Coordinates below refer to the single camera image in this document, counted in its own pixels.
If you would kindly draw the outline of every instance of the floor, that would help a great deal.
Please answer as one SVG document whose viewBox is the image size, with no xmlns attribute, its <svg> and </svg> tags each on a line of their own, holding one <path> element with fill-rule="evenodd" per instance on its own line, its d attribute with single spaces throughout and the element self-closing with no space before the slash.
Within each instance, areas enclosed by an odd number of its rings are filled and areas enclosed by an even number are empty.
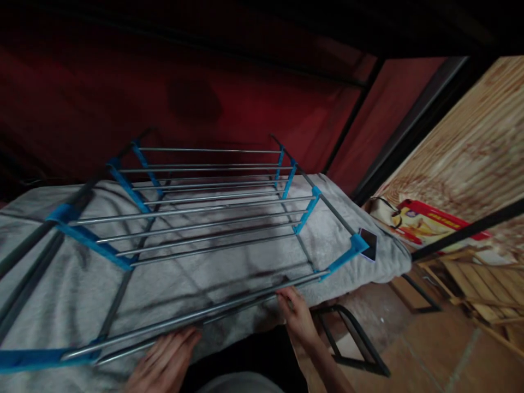
<svg viewBox="0 0 524 393">
<path fill-rule="evenodd" d="M 462 311 L 448 304 L 412 271 L 409 274 L 436 298 L 443 312 L 413 314 L 427 305 L 401 278 L 368 284 L 337 299 L 360 322 L 391 371 L 385 378 L 340 366 L 357 393 L 364 392 L 522 392 L 524 361 L 487 336 Z M 406 302 L 396 293 L 404 294 Z M 299 345 L 295 351 L 312 393 L 325 388 Z M 337 341 L 343 355 L 361 358 L 348 337 Z"/>
</svg>

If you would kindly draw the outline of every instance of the clothes drying rack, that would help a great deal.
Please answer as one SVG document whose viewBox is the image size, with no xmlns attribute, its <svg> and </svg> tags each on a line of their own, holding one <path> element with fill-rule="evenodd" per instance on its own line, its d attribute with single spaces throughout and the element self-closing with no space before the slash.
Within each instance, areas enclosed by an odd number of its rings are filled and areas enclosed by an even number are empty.
<svg viewBox="0 0 524 393">
<path fill-rule="evenodd" d="M 80 348 L 59 348 L 59 349 L 34 349 L 34 350 L 1 350 L 0 349 L 0 372 L 1 373 L 12 373 L 18 371 L 28 370 L 39 370 L 42 368 L 50 367 L 63 367 L 80 364 L 95 364 L 102 365 L 110 361 L 114 361 L 123 356 L 144 350 L 154 344 L 156 339 L 167 331 L 181 328 L 190 324 L 205 325 L 211 322 L 225 318 L 233 313 L 237 313 L 241 310 L 253 307 L 260 303 L 275 297 L 275 291 L 290 285 L 296 285 L 298 287 L 308 285 L 314 282 L 319 282 L 331 274 L 333 274 L 342 265 L 348 262 L 351 258 L 361 253 L 368 248 L 368 245 L 360 237 L 359 234 L 349 226 L 349 224 L 342 218 L 337 210 L 329 203 L 326 197 L 322 194 L 320 189 L 315 186 L 313 181 L 307 176 L 302 170 L 298 163 L 293 159 L 285 147 L 273 136 L 275 143 L 278 145 L 277 150 L 220 150 L 220 149 L 203 149 L 203 148 L 162 148 L 162 147 L 142 147 L 142 139 L 150 132 L 148 129 L 144 131 L 137 139 L 133 140 L 126 148 L 124 148 L 118 156 L 110 160 L 104 170 L 102 170 L 95 178 L 88 181 L 83 185 L 74 195 L 72 195 L 66 203 L 59 206 L 55 211 L 49 215 L 46 221 L 37 228 L 30 236 L 28 236 L 20 245 L 18 245 L 1 263 L 0 263 L 0 279 L 2 279 L 20 259 L 34 247 L 53 227 L 56 227 L 59 231 L 55 233 L 51 241 L 46 245 L 42 253 L 37 257 L 33 266 L 28 270 L 22 281 L 15 288 L 7 302 L 4 304 L 0 311 L 0 344 L 6 337 L 9 329 L 11 328 L 16 317 L 19 315 L 22 307 L 29 299 L 34 288 L 38 285 L 41 277 L 43 276 L 46 268 L 51 263 L 54 255 L 58 251 L 64 234 L 70 236 L 83 245 L 87 246 L 91 250 L 99 253 L 106 257 L 109 261 L 116 264 L 122 270 L 124 275 L 122 282 L 117 291 L 115 298 L 111 304 L 109 312 L 102 324 L 100 333 L 96 339 L 89 344 L 84 345 Z M 130 151 L 133 151 L 138 160 L 140 161 L 142 168 L 136 169 L 125 169 L 122 168 L 121 159 Z M 278 157 L 278 161 L 270 164 L 149 164 L 145 155 L 149 151 L 164 151 L 164 152 L 198 152 L 198 153 L 219 153 L 219 154 L 275 154 Z M 284 157 L 287 157 L 290 164 L 284 166 Z M 131 215 L 111 216 L 111 217 L 97 217 L 97 218 L 82 218 L 82 210 L 88 204 L 90 196 L 92 194 L 91 189 L 93 186 L 101 180 L 105 175 L 106 171 L 113 175 L 123 189 L 129 194 L 131 199 L 136 203 L 136 206 L 140 213 Z M 263 174 L 269 173 L 267 180 L 250 180 L 253 178 L 260 179 L 259 175 L 241 175 L 231 176 L 241 181 L 222 181 L 218 180 L 224 178 L 221 177 L 179 177 L 179 178 L 168 178 L 160 179 L 157 178 L 158 173 L 187 173 L 187 172 L 215 172 L 217 174 L 230 173 L 230 172 L 248 172 L 253 173 L 262 171 Z M 288 176 L 283 178 L 283 172 L 287 172 Z M 291 187 L 291 183 L 295 174 L 299 172 L 304 179 L 311 186 L 310 196 L 301 196 L 297 198 L 289 198 L 288 193 Z M 129 175 L 133 174 L 147 174 L 151 185 L 135 185 L 128 178 Z M 187 183 L 187 181 L 196 181 L 196 183 Z M 238 189 L 238 188 L 256 188 L 260 186 L 273 186 L 274 190 L 271 191 L 247 191 L 237 192 L 234 191 L 232 194 L 218 195 L 218 196 L 192 196 L 191 198 L 183 199 L 165 199 L 165 196 L 169 193 L 176 193 L 179 191 L 191 192 L 198 195 L 200 191 L 216 191 L 224 189 Z M 156 190 L 158 198 L 156 200 L 145 200 L 141 192 L 146 190 Z M 203 203 L 208 201 L 227 200 L 227 199 L 242 199 L 242 198 L 257 198 L 266 196 L 276 196 L 277 198 L 271 200 L 256 200 L 246 203 L 234 203 L 224 205 L 212 205 L 212 206 L 200 206 L 188 209 L 178 210 L 160 210 L 161 206 L 171 204 L 189 204 L 189 203 Z M 300 231 L 306 225 L 307 220 L 317 202 L 322 200 L 326 206 L 331 210 L 335 217 L 342 223 L 342 225 L 350 233 L 348 237 L 349 249 L 343 253 L 338 259 L 331 263 L 327 268 L 323 270 L 315 270 L 311 274 L 292 279 L 287 282 L 283 282 L 279 285 L 274 285 L 268 288 L 260 289 L 252 293 L 235 296 L 229 300 L 215 304 L 211 307 L 204 308 L 198 311 L 186 313 L 174 318 L 169 318 L 164 321 L 150 324 L 148 326 L 135 329 L 126 333 L 110 336 L 110 329 L 113 320 L 115 319 L 117 310 L 126 292 L 129 280 L 133 274 L 133 271 L 138 266 L 143 266 L 151 263 L 161 263 L 167 260 L 177 261 L 183 257 L 190 255 L 217 252 L 223 249 L 247 246 L 255 243 L 271 242 L 280 239 L 287 239 L 291 237 L 297 237 L 308 261 L 309 257 L 307 251 L 300 239 Z M 263 216 L 247 216 L 243 218 L 235 218 L 221 222 L 211 222 L 196 224 L 186 227 L 169 228 L 154 230 L 153 225 L 157 217 L 163 216 L 175 216 L 180 214 L 191 214 L 197 212 L 213 212 L 217 210 L 229 210 L 229 209 L 248 209 L 254 206 L 265 206 L 273 204 L 282 204 L 284 207 L 287 203 L 304 202 L 306 206 L 301 210 L 287 211 L 284 208 L 282 213 L 273 213 L 271 215 Z M 286 216 L 289 218 L 289 222 L 276 225 L 268 225 L 263 227 L 244 228 L 238 231 L 229 231 L 225 233 L 217 232 L 216 234 L 194 237 L 189 239 L 183 239 L 179 241 L 162 243 L 155 246 L 144 247 L 145 241 L 149 237 L 154 237 L 159 234 L 167 234 L 170 232 L 181 232 L 185 230 L 191 230 L 196 228 L 207 228 L 207 227 L 220 227 L 225 224 L 232 223 L 245 223 L 245 222 L 256 222 L 264 218 L 282 217 Z M 115 221 L 127 221 L 127 220 L 138 220 L 147 219 L 147 226 L 144 232 L 133 233 L 133 234 L 121 234 L 112 237 L 100 238 L 94 232 L 89 230 L 89 226 L 92 224 L 103 224 Z M 221 246 L 215 246 L 210 248 L 201 248 L 188 252 L 178 252 L 170 255 L 163 255 L 160 257 L 153 258 L 141 258 L 140 255 L 146 251 L 154 251 L 161 248 L 176 248 L 180 245 L 193 244 L 201 241 L 223 239 L 226 237 L 234 237 L 236 235 L 245 233 L 263 233 L 265 230 L 274 228 L 289 227 L 291 229 L 289 234 L 272 236 L 272 237 L 260 237 L 255 240 L 232 242 Z M 111 245 L 112 242 L 124 239 L 139 239 L 137 248 L 130 250 L 119 251 Z M 113 346 L 114 344 L 121 343 L 127 340 L 136 339 L 138 337 L 147 335 L 148 338 L 132 345 L 129 345 L 123 349 L 101 356 L 102 349 Z"/>
</svg>

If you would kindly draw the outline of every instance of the red wall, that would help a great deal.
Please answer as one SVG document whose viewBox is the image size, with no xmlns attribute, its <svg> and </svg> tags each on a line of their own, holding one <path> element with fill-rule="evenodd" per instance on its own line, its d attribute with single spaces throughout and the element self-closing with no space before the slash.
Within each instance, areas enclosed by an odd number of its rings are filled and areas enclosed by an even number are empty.
<svg viewBox="0 0 524 393">
<path fill-rule="evenodd" d="M 327 175 L 351 194 L 445 58 L 388 60 Z"/>
<path fill-rule="evenodd" d="M 242 18 L 231 17 L 231 9 L 226 10 L 229 17 L 217 26 L 222 39 L 233 39 L 231 26 L 241 20 L 246 34 L 237 34 L 235 44 L 243 47 L 249 47 L 252 37 L 257 52 L 265 45 L 267 53 L 283 57 L 288 45 L 293 48 L 287 53 L 290 61 L 324 64 L 326 70 L 359 79 L 365 79 L 372 67 L 372 56 L 332 40 L 278 19 L 269 21 L 268 16 L 253 17 L 248 23 L 253 16 L 249 10 L 242 11 Z M 197 15 L 190 7 L 185 14 L 175 14 L 180 20 Z M 213 9 L 204 15 L 212 20 Z M 274 133 L 308 172 L 319 172 L 358 96 L 358 91 L 332 82 L 58 16 L 6 9 L 0 22 L 0 147 L 12 151 L 16 146 L 24 164 L 23 158 L 36 159 L 45 177 L 64 182 L 89 178 L 149 126 L 159 127 L 157 141 L 164 146 L 269 148 L 275 147 L 268 138 Z M 283 33 L 289 42 L 279 39 Z M 256 39 L 261 36 L 267 41 Z M 357 181 L 353 164 L 348 165 L 354 154 L 348 151 L 359 151 L 359 136 L 375 135 L 374 150 L 359 158 L 362 170 L 441 61 L 413 59 L 396 67 L 386 63 L 358 118 L 359 127 L 352 129 L 345 153 L 330 172 L 344 190 Z M 403 104 L 392 105 L 392 99 Z M 379 123 L 373 120 L 377 116 Z"/>
</svg>

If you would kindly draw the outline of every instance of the person's hand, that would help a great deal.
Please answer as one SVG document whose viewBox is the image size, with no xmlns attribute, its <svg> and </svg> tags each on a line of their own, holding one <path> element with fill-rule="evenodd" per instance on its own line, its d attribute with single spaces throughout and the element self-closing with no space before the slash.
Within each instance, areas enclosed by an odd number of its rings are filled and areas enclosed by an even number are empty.
<svg viewBox="0 0 524 393">
<path fill-rule="evenodd" d="M 177 393 L 193 348 L 202 334 L 194 327 L 158 339 L 127 381 L 125 393 Z"/>
<path fill-rule="evenodd" d="M 277 291 L 277 298 L 291 333 L 304 348 L 316 346 L 320 337 L 302 294 L 295 287 L 287 287 Z M 289 302 L 293 304 L 293 308 L 289 307 Z"/>
</svg>

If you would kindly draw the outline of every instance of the phone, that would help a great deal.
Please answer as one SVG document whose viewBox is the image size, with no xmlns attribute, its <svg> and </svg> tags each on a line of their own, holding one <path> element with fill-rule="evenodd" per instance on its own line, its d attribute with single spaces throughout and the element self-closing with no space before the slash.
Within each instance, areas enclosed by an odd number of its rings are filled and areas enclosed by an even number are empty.
<svg viewBox="0 0 524 393">
<path fill-rule="evenodd" d="M 369 245 L 369 248 L 360 254 L 371 262 L 375 262 L 377 257 L 377 236 L 364 228 L 360 228 L 359 235 Z"/>
</svg>

